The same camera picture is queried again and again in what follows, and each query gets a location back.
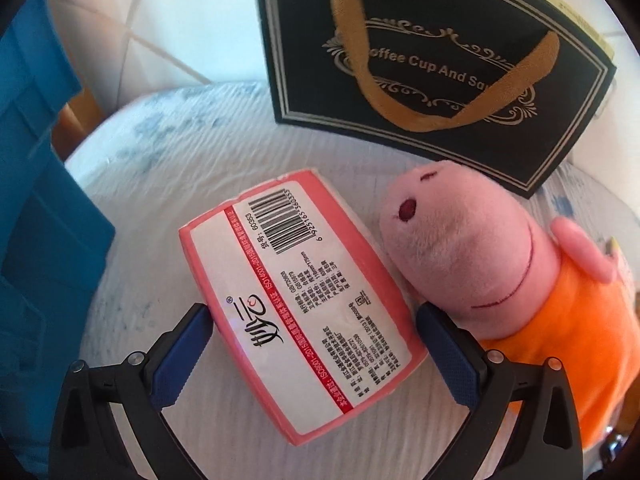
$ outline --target gold ribbon handle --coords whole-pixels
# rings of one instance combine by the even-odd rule
[[[426,133],[457,128],[487,118],[547,76],[556,64],[560,50],[558,35],[549,31],[528,56],[455,116],[447,118],[425,115],[411,110],[386,94],[371,75],[369,35],[362,0],[331,0],[331,6],[335,26],[342,36],[360,91],[375,111],[409,132]]]

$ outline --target peppa pig plush toy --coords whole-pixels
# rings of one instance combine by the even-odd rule
[[[640,328],[615,261],[582,229],[556,218],[553,240],[507,191],[453,162],[400,176],[380,228],[416,291],[485,349],[528,364],[559,358],[583,448],[603,437],[640,371]]]

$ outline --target decorative border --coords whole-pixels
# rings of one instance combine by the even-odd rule
[[[404,23],[405,25],[411,25],[411,22],[408,22],[406,20],[396,22],[396,20],[385,19],[384,20],[385,22],[392,22],[393,25],[390,25],[388,27],[376,26],[378,22],[382,22],[382,21],[383,20],[379,20],[378,18],[371,18],[370,20],[367,20],[366,23],[367,25],[369,25],[370,22],[373,22],[374,25],[367,28],[383,28],[385,30],[394,30],[396,32],[401,31],[403,34],[417,34],[418,36],[424,36],[426,38],[446,38],[448,36],[449,38],[451,38],[451,41],[453,41],[453,43],[455,43],[457,46],[459,46],[463,50],[466,50],[474,54],[475,56],[480,57],[480,59],[490,62],[491,64],[499,66],[505,72],[508,72],[511,68],[514,67],[513,64],[507,62],[507,60],[505,60],[503,57],[496,55],[495,52],[490,48],[483,49],[475,44],[469,45],[469,44],[459,43],[458,35],[453,31],[452,28],[446,28],[446,29],[441,28],[440,34],[431,34],[428,30],[424,30],[424,28],[422,28],[420,25],[413,25],[413,28],[420,28],[421,32],[411,32],[411,31],[405,32],[404,28],[398,28],[395,26],[395,24]],[[332,37],[330,40],[325,42],[322,46],[325,47],[327,52],[334,57],[334,65],[337,66],[339,70],[341,70],[347,75],[350,75],[352,77],[354,76],[353,71],[351,70],[349,58],[346,56],[346,51],[342,46],[342,40],[340,39],[339,35]],[[447,105],[454,112],[459,112],[460,110],[462,110],[462,108],[466,107],[466,104],[462,104],[462,103],[459,103],[458,101],[453,101],[451,99],[445,99],[445,98],[429,99],[427,94],[425,94],[424,92],[412,86],[405,85],[404,83],[401,83],[399,81],[393,81],[391,79],[387,79],[380,76],[373,76],[373,79],[375,79],[376,83],[378,83],[378,86],[380,86],[380,88],[382,88],[388,93],[391,93],[391,94],[401,93],[404,95],[421,96],[422,98],[420,99],[420,101],[425,103],[429,108],[437,107],[439,104],[444,104],[444,105]],[[514,105],[508,110],[509,115],[507,117],[493,114],[483,119],[483,121],[487,123],[502,124],[503,126],[516,126],[520,124],[522,121],[532,118],[533,116],[536,116],[538,114],[538,108],[536,107],[536,103],[534,102],[535,98],[536,98],[536,90],[535,88],[533,88],[533,86],[530,86],[522,95],[518,97],[518,102],[520,105],[519,106]]]
[[[609,73],[609,68],[604,65],[604,63],[591,51],[589,50],[580,40],[578,40],[573,34],[567,31],[562,25],[558,22],[541,12],[539,9],[533,7],[531,4],[523,0],[502,0],[507,4],[516,7],[521,12],[528,14],[532,18],[538,20],[540,23],[545,25],[545,27],[555,31],[560,38],[563,38],[567,43],[573,46],[578,52],[580,52],[591,64],[593,64],[598,70],[598,76],[594,80],[593,85],[591,86],[587,97],[585,98],[582,106],[578,110],[576,116],[573,118],[571,123],[569,124],[567,130],[564,134],[562,134],[561,139],[559,139],[555,148],[551,150],[547,158],[540,165],[538,170],[530,177],[530,179],[526,182],[521,182],[510,175],[507,175],[501,171],[497,171],[494,168],[481,164],[476,160],[472,160],[466,156],[460,155],[459,153],[453,153],[449,150],[441,148],[439,146],[434,146],[429,144],[428,142],[423,142],[422,140],[417,139],[409,139],[407,137],[400,136],[394,132],[390,132],[388,130],[382,130],[380,128],[373,128],[371,126],[367,126],[366,124],[358,124],[351,123],[350,121],[336,120],[334,118],[324,117],[324,116],[316,116],[314,114],[306,114],[302,112],[293,112],[289,108],[289,99],[287,95],[287,83],[286,83],[286,75],[284,72],[284,56],[282,52],[282,38],[280,35],[280,17],[278,12],[278,1],[277,0],[264,0],[264,9],[267,14],[267,26],[269,30],[270,43],[272,49],[272,60],[274,65],[274,74],[276,78],[276,86],[278,89],[278,102],[280,104],[280,113],[282,118],[289,120],[302,120],[307,123],[312,124],[320,124],[324,126],[330,126],[332,128],[346,128],[348,130],[354,130],[361,133],[369,134],[372,136],[382,137],[388,140],[394,140],[395,142],[400,142],[402,144],[406,144],[407,146],[413,146],[414,148],[420,148],[422,150],[428,150],[429,152],[435,153],[436,155],[440,155],[446,158],[450,158],[451,160],[455,160],[457,162],[462,162],[469,167],[475,168],[476,170],[483,171],[484,173],[490,174],[510,185],[516,187],[518,189],[522,189],[524,191],[529,191],[534,187],[535,183],[538,181],[540,176],[545,173],[546,170],[551,166],[558,153],[564,148],[567,142],[571,139],[572,134],[586,115],[588,109],[593,104],[593,101],[600,90],[604,80]]]

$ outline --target blue gripper pad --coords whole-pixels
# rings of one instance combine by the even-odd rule
[[[152,385],[149,400],[156,411],[175,404],[212,333],[213,320],[209,308],[196,303],[176,328],[162,334],[149,351],[149,363],[146,365],[152,371],[149,377]],[[157,364],[154,363],[156,348],[156,355],[161,357]]]
[[[487,374],[481,347],[431,303],[420,307],[415,322],[454,400],[473,410]]]

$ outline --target barcode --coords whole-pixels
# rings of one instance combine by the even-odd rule
[[[301,244],[314,234],[287,196],[286,189],[249,202],[255,221],[276,254]]]

